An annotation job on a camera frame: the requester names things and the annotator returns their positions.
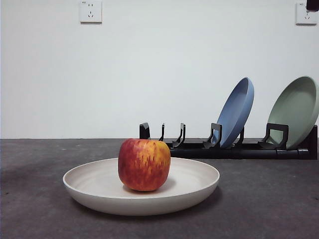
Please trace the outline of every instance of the electrical outlet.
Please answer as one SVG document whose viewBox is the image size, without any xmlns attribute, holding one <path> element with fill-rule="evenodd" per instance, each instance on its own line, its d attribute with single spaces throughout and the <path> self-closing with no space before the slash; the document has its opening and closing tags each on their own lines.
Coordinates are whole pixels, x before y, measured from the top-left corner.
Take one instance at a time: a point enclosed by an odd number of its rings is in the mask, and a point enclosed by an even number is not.
<svg viewBox="0 0 319 239">
<path fill-rule="evenodd" d="M 81 1 L 80 22 L 102 23 L 102 1 Z"/>
<path fill-rule="evenodd" d="M 296 3 L 296 24 L 310 24 L 318 23 L 318 12 L 308 12 L 305 2 Z"/>
</svg>

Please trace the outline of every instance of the black object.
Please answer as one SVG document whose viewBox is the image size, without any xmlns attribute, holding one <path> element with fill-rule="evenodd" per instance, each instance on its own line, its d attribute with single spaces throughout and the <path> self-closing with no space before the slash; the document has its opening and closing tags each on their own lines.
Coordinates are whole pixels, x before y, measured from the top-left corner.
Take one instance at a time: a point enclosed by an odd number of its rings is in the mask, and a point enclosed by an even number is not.
<svg viewBox="0 0 319 239">
<path fill-rule="evenodd" d="M 149 123 L 140 124 L 140 139 L 150 139 L 150 127 Z"/>
<path fill-rule="evenodd" d="M 307 0 L 307 10 L 308 11 L 318 11 L 319 10 L 319 0 Z"/>
<path fill-rule="evenodd" d="M 185 142 L 185 124 L 181 123 L 180 135 L 172 143 L 166 142 L 170 148 L 172 157 L 183 158 L 211 158 L 211 159 L 317 159 L 318 148 L 318 127 L 314 125 L 307 138 L 293 150 L 286 150 L 286 143 L 289 135 L 289 127 L 284 124 L 268 123 L 265 137 L 257 143 L 243 143 L 244 129 L 240 133 L 240 138 L 236 144 L 230 148 L 219 147 L 221 137 L 214 142 L 213 131 L 218 130 L 221 135 L 222 125 L 212 123 L 210 136 L 207 141 Z M 283 139 L 279 143 L 270 143 L 270 130 L 283 132 Z M 140 136 L 149 136 L 150 128 L 148 124 L 140 125 Z"/>
<path fill-rule="evenodd" d="M 159 138 L 159 141 L 163 141 L 164 140 L 164 129 L 165 129 L 165 124 L 163 123 L 161 125 L 161 137 Z"/>
<path fill-rule="evenodd" d="M 215 143 L 212 142 L 213 136 L 214 136 L 214 130 L 218 131 L 218 139 Z M 207 139 L 207 141 L 203 141 L 204 147 L 205 148 L 212 148 L 212 147 L 220 148 L 221 136 L 222 136 L 222 126 L 220 124 L 211 123 L 210 136 Z"/>
<path fill-rule="evenodd" d="M 269 143 L 267 140 L 270 138 L 270 130 L 279 130 L 283 132 L 283 139 L 280 143 Z M 286 150 L 286 143 L 288 140 L 289 127 L 286 124 L 267 123 L 266 136 L 258 142 L 264 149 L 283 149 Z"/>
<path fill-rule="evenodd" d="M 185 141 L 185 129 L 186 129 L 185 124 L 184 123 L 180 123 L 180 134 L 179 134 L 179 137 L 177 138 L 176 141 L 172 142 L 172 146 L 174 148 L 181 147 L 184 144 L 184 141 Z"/>
</svg>

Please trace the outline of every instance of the plate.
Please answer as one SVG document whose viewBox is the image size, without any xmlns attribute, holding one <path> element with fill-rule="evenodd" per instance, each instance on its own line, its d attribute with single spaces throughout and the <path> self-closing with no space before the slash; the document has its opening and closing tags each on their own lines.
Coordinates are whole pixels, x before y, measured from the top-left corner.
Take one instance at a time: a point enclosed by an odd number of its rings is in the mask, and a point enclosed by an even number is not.
<svg viewBox="0 0 319 239">
<path fill-rule="evenodd" d="M 318 99 L 318 85 L 308 76 L 292 81 L 278 97 L 268 122 L 289 126 L 287 149 L 296 148 L 314 127 L 319 114 Z M 279 143 L 282 138 L 282 132 L 271 130 L 268 142 Z"/>
<path fill-rule="evenodd" d="M 146 216 L 176 212 L 206 199 L 216 188 L 219 172 L 190 159 L 171 158 L 166 182 L 153 192 L 137 192 L 123 185 L 118 159 L 95 161 L 69 170 L 63 183 L 72 198 L 96 211 Z"/>
<path fill-rule="evenodd" d="M 236 140 L 245 126 L 254 101 L 254 86 L 249 78 L 242 79 L 228 97 L 217 123 L 222 125 L 220 147 L 228 148 Z M 214 131 L 212 142 L 216 142 L 219 132 Z"/>
</svg>

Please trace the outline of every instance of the plate rim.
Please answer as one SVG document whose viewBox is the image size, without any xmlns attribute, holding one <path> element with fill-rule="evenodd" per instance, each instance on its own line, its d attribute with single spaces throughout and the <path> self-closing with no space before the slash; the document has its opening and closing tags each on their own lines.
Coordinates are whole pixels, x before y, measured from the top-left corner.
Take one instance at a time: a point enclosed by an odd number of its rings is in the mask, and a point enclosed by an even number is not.
<svg viewBox="0 0 319 239">
<path fill-rule="evenodd" d="M 179 197 L 181 195 L 189 195 L 189 194 L 193 194 L 193 193 L 197 193 L 197 192 L 200 192 L 202 190 L 205 190 L 207 188 L 210 188 L 211 186 L 215 185 L 216 183 L 218 183 L 219 179 L 220 179 L 220 173 L 218 171 L 218 169 L 216 169 L 215 167 L 207 164 L 207 163 L 204 163 L 204 162 L 201 162 L 201 161 L 197 161 L 197 160 L 193 160 L 193 159 L 187 159 L 187 158 L 178 158 L 178 157 L 171 157 L 172 158 L 175 158 L 175 159 L 182 159 L 182 160 L 187 160 L 187 161 L 195 161 L 196 163 L 200 163 L 200 164 L 204 164 L 206 167 L 209 166 L 211 167 L 213 170 L 215 170 L 217 172 L 217 178 L 212 181 L 211 183 L 209 183 L 208 186 L 205 186 L 205 187 L 202 187 L 196 191 L 192 191 L 192 192 L 189 192 L 189 193 L 182 193 L 182 194 L 178 194 L 178 195 L 168 195 L 168 196 L 153 196 L 153 197 L 114 197 L 114 196 L 101 196 L 101 195 L 93 195 L 91 193 L 87 193 L 87 192 L 83 192 L 83 191 L 80 191 L 74 187 L 72 187 L 71 185 L 69 185 L 66 181 L 65 181 L 65 177 L 67 176 L 68 173 L 70 173 L 71 171 L 79 168 L 79 167 L 82 167 L 82 166 L 85 166 L 85 165 L 88 165 L 88 164 L 91 164 L 91 163 L 96 163 L 96 162 L 100 162 L 100 161 L 106 161 L 106 160 L 116 160 L 118 159 L 118 157 L 115 157 L 115 158 L 106 158 L 106 159 L 101 159 L 101 160 L 96 160 L 96 161 L 93 161 L 93 162 L 88 162 L 88 163 L 84 163 L 84 164 L 81 164 L 81 165 L 78 165 L 70 170 L 68 170 L 64 175 L 63 175 L 63 183 L 64 183 L 64 186 L 67 187 L 68 189 L 72 190 L 72 191 L 75 191 L 77 193 L 80 193 L 80 194 L 84 194 L 84 195 L 87 195 L 87 196 L 90 196 L 90 197 L 98 197 L 98 198 L 102 198 L 102 199 L 117 199 L 117 200 L 152 200 L 152 199 L 165 199 L 165 198 L 174 198 L 174 197 Z"/>
</svg>

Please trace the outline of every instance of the green plate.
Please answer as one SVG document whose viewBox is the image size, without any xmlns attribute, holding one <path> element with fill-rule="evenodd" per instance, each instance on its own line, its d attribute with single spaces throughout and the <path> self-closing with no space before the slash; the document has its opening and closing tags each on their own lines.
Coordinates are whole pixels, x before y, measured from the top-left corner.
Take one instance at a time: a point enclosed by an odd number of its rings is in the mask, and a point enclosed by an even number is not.
<svg viewBox="0 0 319 239">
<path fill-rule="evenodd" d="M 287 124 L 287 149 L 296 148 L 310 133 L 319 114 L 319 91 L 316 82 L 300 77 L 291 82 L 280 94 L 268 118 L 268 123 Z M 280 131 L 271 130 L 269 143 L 279 143 Z"/>
</svg>

